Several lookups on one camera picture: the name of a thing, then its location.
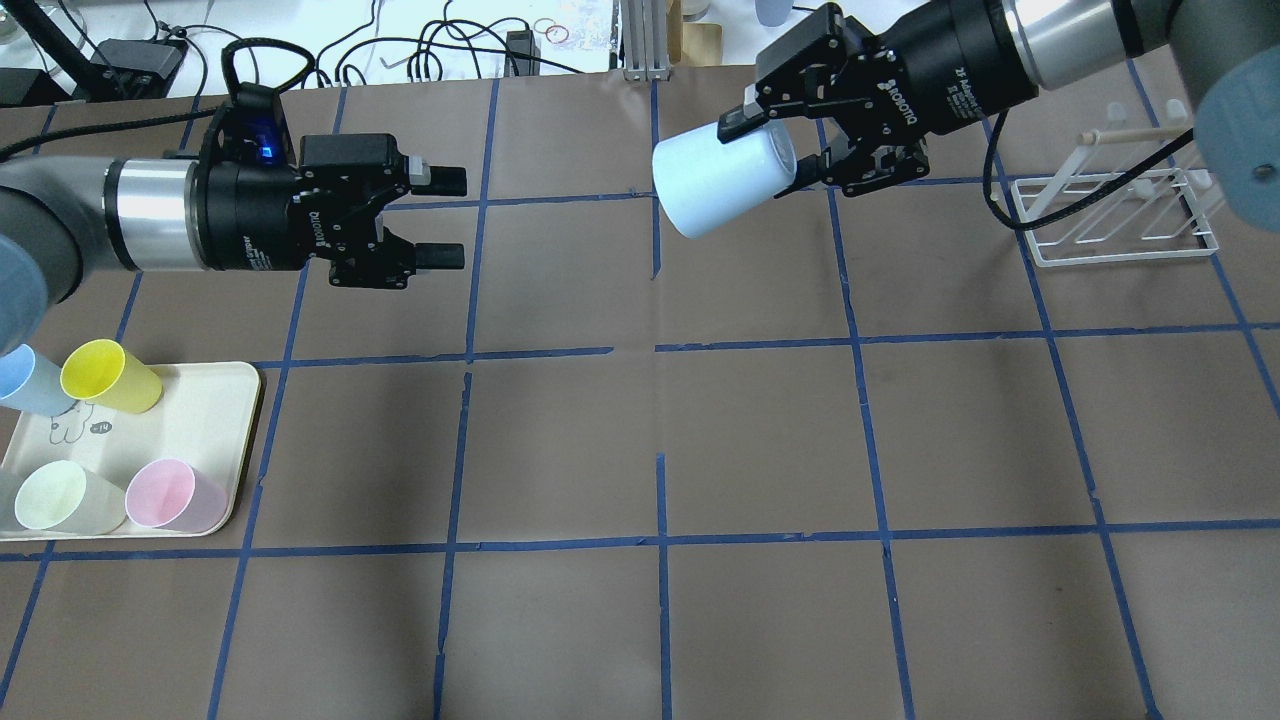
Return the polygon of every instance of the light blue cup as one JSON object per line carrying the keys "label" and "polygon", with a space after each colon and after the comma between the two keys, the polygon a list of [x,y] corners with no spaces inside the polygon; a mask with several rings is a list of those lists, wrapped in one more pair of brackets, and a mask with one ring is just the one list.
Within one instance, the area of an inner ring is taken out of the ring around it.
{"label": "light blue cup", "polygon": [[72,409],[76,401],[59,379],[61,369],[27,345],[0,357],[0,405],[56,418]]}

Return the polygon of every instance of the tray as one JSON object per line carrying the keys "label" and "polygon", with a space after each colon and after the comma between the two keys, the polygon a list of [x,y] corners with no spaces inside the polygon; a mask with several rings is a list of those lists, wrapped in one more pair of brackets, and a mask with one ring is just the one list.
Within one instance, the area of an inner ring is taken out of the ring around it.
{"label": "tray", "polygon": [[[101,538],[182,538],[216,532],[232,516],[244,474],[262,378],[247,363],[148,365],[164,382],[164,396],[142,415],[77,402],[58,418],[23,413],[0,468],[0,542]],[[160,457],[178,457],[227,488],[227,514],[204,533],[143,528],[125,519],[102,536],[28,530],[13,514],[22,479],[54,460],[74,460],[127,488],[134,473]]]}

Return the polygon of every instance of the pink cup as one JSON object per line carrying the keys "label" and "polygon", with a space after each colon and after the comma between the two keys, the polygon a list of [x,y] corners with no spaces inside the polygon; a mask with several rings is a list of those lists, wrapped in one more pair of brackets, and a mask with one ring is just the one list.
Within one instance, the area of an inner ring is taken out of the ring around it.
{"label": "pink cup", "polygon": [[138,470],[124,493],[124,511],[143,528],[204,533],[227,514],[227,491],[182,460],[164,459]]}

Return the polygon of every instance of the grid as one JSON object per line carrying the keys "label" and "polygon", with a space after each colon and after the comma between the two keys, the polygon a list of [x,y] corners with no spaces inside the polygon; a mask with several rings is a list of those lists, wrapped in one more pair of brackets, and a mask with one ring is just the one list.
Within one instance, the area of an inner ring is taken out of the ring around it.
{"label": "grid", "polygon": [[[1133,64],[1129,64],[1129,70],[1133,76],[1135,87],[1138,88],[1140,96],[1143,97],[1148,115],[1152,122],[1156,122],[1155,113],[1151,109],[1149,99],[1143,88],[1142,79],[1138,77],[1137,70]],[[1044,296],[1041,291],[1038,277],[1034,272],[1033,264],[1030,263],[1029,255],[1025,250],[1025,242],[1020,243],[1021,261],[1027,274],[1027,282],[1029,283],[1032,296],[1036,302],[1036,310],[1039,318],[1041,328],[1034,331],[1016,331],[1016,332],[966,332],[966,333],[931,333],[931,334],[890,334],[890,336],[863,336],[859,332],[858,318],[855,314],[854,301],[850,291],[850,273],[846,266],[845,260],[845,240],[841,228],[840,213],[837,210],[836,195],[833,191],[827,192],[829,220],[832,227],[832,250],[836,254],[836,264],[838,268],[838,278],[841,283],[841,296],[844,301],[845,320],[847,323],[847,336],[844,337],[815,337],[815,338],[800,338],[800,340],[772,340],[772,341],[727,341],[727,342],[708,342],[708,343],[659,343],[654,347],[657,354],[678,354],[678,352],[714,352],[714,351],[740,351],[740,350],[769,350],[769,348],[797,348],[797,347],[849,347],[851,354],[851,363],[854,368],[854,374],[856,378],[856,396],[850,397],[849,401],[856,400],[859,414],[863,420],[864,442],[867,447],[867,456],[869,461],[872,489],[876,505],[876,528],[874,529],[855,529],[846,532],[818,532],[818,533],[722,533],[722,534],[671,534],[668,533],[667,521],[667,484],[666,484],[666,455],[659,452],[654,459],[654,500],[655,500],[655,516],[657,516],[657,533],[655,534],[643,534],[643,536],[626,536],[626,537],[599,537],[599,538],[577,538],[577,539],[558,539],[558,541],[494,541],[494,542],[460,542],[458,541],[458,520],[461,514],[461,500],[465,489],[465,477],[466,477],[466,450],[467,450],[467,429],[468,429],[468,415],[471,407],[471,391],[474,375],[471,372],[466,372],[463,375],[462,387],[458,388],[461,393],[461,414],[457,423],[457,438],[456,438],[456,451],[454,451],[454,473],[453,473],[453,486],[451,493],[449,503],[449,519],[448,519],[448,537],[443,543],[415,543],[415,544],[360,544],[360,546],[324,546],[324,547],[255,547],[253,546],[253,533],[257,524],[257,516],[260,510],[260,503],[262,498],[262,484],[261,480],[268,475],[268,470],[271,462],[271,452],[275,442],[275,434],[280,420],[280,411],[284,401],[288,398],[288,379],[289,372],[294,368],[316,368],[316,366],[344,366],[344,365],[376,365],[376,364],[429,364],[429,363],[461,363],[471,366],[476,363],[484,363],[490,360],[520,360],[520,359],[547,359],[547,357],[573,357],[573,356],[593,356],[593,355],[609,355],[614,351],[614,347],[600,346],[600,347],[566,347],[566,348],[544,348],[544,350],[525,350],[525,351],[497,351],[497,352],[480,352],[476,351],[475,342],[475,329],[476,329],[476,310],[479,305],[480,296],[480,282],[484,272],[484,241],[485,241],[485,220],[488,209],[493,206],[504,205],[530,205],[530,204],[561,204],[561,202],[609,202],[609,201],[623,201],[623,200],[636,200],[648,197],[652,209],[652,261],[653,261],[653,277],[657,278],[662,272],[662,232],[659,227],[659,211],[658,200],[655,193],[649,190],[646,192],[631,192],[631,193],[611,193],[611,195],[594,195],[594,196],[557,196],[557,197],[527,197],[527,199],[490,199],[489,197],[489,178],[493,161],[493,143],[494,143],[494,126],[498,113],[498,104],[500,100],[500,88],[503,83],[499,81],[493,81],[490,85],[489,94],[489,109],[486,119],[486,138],[484,150],[484,167],[481,172],[480,183],[480,197],[474,201],[445,201],[445,202],[417,202],[417,204],[399,204],[388,208],[388,211],[404,211],[416,209],[442,209],[442,208],[476,208],[477,209],[477,225],[475,234],[475,250],[472,256],[471,268],[471,284],[470,284],[470,299],[467,310],[467,325],[466,325],[466,350],[462,354],[442,354],[433,356],[349,356],[349,357],[326,357],[326,359],[294,359],[294,341],[298,331],[298,320],[305,304],[305,288],[307,282],[308,272],[305,269],[298,277],[291,322],[288,327],[288,336],[284,343],[284,352],[279,360],[260,360],[255,365],[260,369],[278,369],[279,382],[275,389],[275,402],[271,409],[270,418],[266,421],[264,429],[265,432],[265,446],[262,450],[261,462],[257,469],[257,486],[253,489],[252,500],[247,507],[242,509],[241,512],[248,514],[247,528],[243,536],[243,541],[239,548],[193,548],[193,550],[156,550],[156,551],[63,551],[58,548],[58,543],[49,542],[45,544],[41,552],[32,553],[0,553],[0,561],[3,562],[36,562],[38,569],[36,571],[35,582],[31,588],[29,598],[24,609],[22,623],[19,625],[17,639],[9,653],[8,664],[5,666],[5,673],[3,682],[0,682],[0,705],[3,705],[5,694],[9,691],[10,682],[15,667],[20,662],[20,653],[23,641],[27,629],[31,624],[32,615],[35,614],[40,596],[41,588],[46,577],[46,571],[54,562],[67,562],[67,561],[113,561],[113,560],[161,560],[161,559],[236,559],[237,569],[234,577],[234,584],[230,594],[229,606],[227,610],[225,628],[221,635],[221,643],[219,648],[219,657],[216,664],[216,671],[212,678],[212,687],[209,698],[209,711],[207,717],[212,720],[218,717],[219,703],[223,697],[223,680],[225,676],[227,662],[230,655],[232,647],[236,639],[236,621],[241,605],[241,600],[244,592],[244,578],[248,570],[250,562],[253,559],[264,557],[310,557],[310,556],[374,556],[374,555],[415,555],[415,553],[435,553],[444,557],[444,575],[443,575],[443,592],[440,597],[440,610],[439,610],[439,633],[436,641],[436,657],[433,678],[433,716],[440,717],[443,708],[443,693],[444,693],[444,679],[448,670],[448,632],[449,632],[449,619],[452,607],[452,592],[454,580],[454,562],[458,553],[489,553],[489,552],[532,552],[532,551],[557,551],[557,550],[586,550],[586,548],[623,548],[623,547],[636,547],[646,546],[655,547],[658,552],[658,597],[659,597],[659,612],[660,612],[660,688],[662,688],[662,715],[664,719],[678,716],[677,708],[673,707],[672,701],[672,660],[671,660],[671,616],[672,614],[678,614],[678,607],[672,607],[671,592],[669,592],[669,568],[668,568],[668,551],[671,547],[676,546],[698,546],[698,544],[736,544],[736,543],[879,543],[882,547],[882,564],[883,575],[886,583],[886,609],[887,609],[887,621],[892,633],[893,650],[896,656],[897,678],[901,687],[901,702],[902,712],[908,719],[914,720],[916,716],[915,703],[913,700],[911,691],[911,675],[910,675],[910,648],[906,644],[904,637],[904,620],[900,612],[897,601],[897,579],[895,571],[893,561],[893,543],[896,541],[906,539],[963,539],[963,538],[1002,538],[1002,537],[1052,537],[1052,536],[1096,536],[1102,546],[1102,551],[1106,559],[1107,571],[1110,575],[1112,591],[1115,593],[1115,601],[1119,607],[1120,619],[1124,626],[1125,641],[1129,647],[1129,652],[1133,660],[1133,669],[1137,674],[1138,685],[1142,692],[1143,702],[1146,710],[1151,717],[1161,717],[1161,712],[1157,705],[1158,698],[1155,696],[1148,678],[1147,666],[1144,662],[1140,638],[1134,628],[1134,621],[1129,611],[1129,605],[1125,594],[1124,579],[1120,574],[1120,568],[1116,561],[1116,552],[1112,546],[1112,537],[1116,534],[1129,534],[1129,533],[1166,533],[1166,532],[1201,532],[1201,530],[1275,530],[1280,529],[1280,518],[1258,518],[1258,519],[1244,519],[1244,520],[1189,520],[1189,521],[1157,521],[1157,523],[1108,523],[1106,514],[1102,507],[1101,500],[1097,497],[1097,484],[1093,478],[1093,471],[1091,468],[1088,448],[1085,447],[1084,434],[1080,428],[1080,419],[1076,414],[1075,404],[1073,401],[1071,387],[1068,382],[1066,372],[1064,370],[1062,357],[1059,352],[1059,340],[1060,338],[1082,338],[1082,337],[1117,337],[1117,336],[1147,336],[1147,334],[1187,334],[1187,333],[1240,333],[1245,342],[1248,343],[1253,361],[1257,365],[1257,372],[1262,379],[1262,383],[1268,395],[1268,400],[1280,415],[1280,396],[1277,396],[1276,386],[1267,368],[1266,360],[1263,359],[1262,351],[1254,337],[1256,331],[1267,329],[1280,329],[1280,322],[1271,323],[1254,323],[1251,322],[1231,287],[1228,278],[1228,273],[1224,269],[1221,261],[1215,256],[1212,259],[1213,270],[1221,283],[1222,293],[1226,296],[1230,304],[1231,311],[1235,315],[1235,324],[1203,324],[1203,325],[1166,325],[1166,327],[1151,327],[1151,328],[1092,328],[1092,329],[1055,329],[1050,320],[1050,313],[1046,306]],[[342,95],[338,99],[338,111],[334,122],[333,131],[339,132],[342,127],[343,110],[347,102],[347,91],[343,88]],[[653,85],[650,87],[650,140],[657,143],[659,137],[659,86]],[[193,106],[198,104],[198,99],[193,102]],[[54,119],[54,113],[56,109],[51,109],[49,117],[45,122],[47,128]],[[187,131],[183,137],[183,143],[188,141],[191,136],[191,126],[188,124]],[[818,124],[817,132],[819,140],[823,141],[823,128]],[[1010,181],[1012,176],[1005,173],[1005,168],[997,160],[997,170],[1000,174],[1001,187],[1006,193],[1009,193]],[[910,184],[954,184],[954,183],[974,183],[978,178],[940,178],[940,179],[924,179],[915,181]],[[133,282],[132,290],[129,292],[128,300],[123,309],[119,327],[116,331],[116,338],[124,337],[125,329],[129,323],[131,314],[133,311],[134,301],[138,297],[140,288],[143,283],[143,275],[138,274]],[[1075,452],[1079,460],[1080,470],[1084,477],[1085,492],[1089,496],[1089,502],[1093,511],[1093,523],[1091,524],[1061,524],[1061,525],[1025,525],[1025,527],[973,527],[973,528],[914,528],[902,529],[892,528],[890,525],[888,512],[886,509],[884,500],[884,487],[881,480],[879,459],[877,451],[877,438],[876,438],[876,421],[873,418],[873,404],[868,395],[868,380],[865,372],[865,361],[863,357],[863,348],[874,345],[905,345],[905,343],[947,343],[947,342],[972,342],[972,341],[991,341],[991,340],[1038,340],[1046,343],[1048,350],[1053,373],[1057,379],[1059,392],[1061,395],[1062,411],[1070,425],[1071,438],[1074,441]]]}

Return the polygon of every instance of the black metal bar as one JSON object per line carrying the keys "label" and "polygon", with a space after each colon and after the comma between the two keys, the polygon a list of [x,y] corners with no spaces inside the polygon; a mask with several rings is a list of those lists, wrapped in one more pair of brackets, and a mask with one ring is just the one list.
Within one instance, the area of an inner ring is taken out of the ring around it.
{"label": "black metal bar", "polygon": [[63,31],[49,19],[49,15],[36,4],[36,0],[5,0],[5,9],[27,31],[31,38],[49,53],[55,63],[92,101],[119,100],[119,88],[96,69],[84,55],[63,35]]}

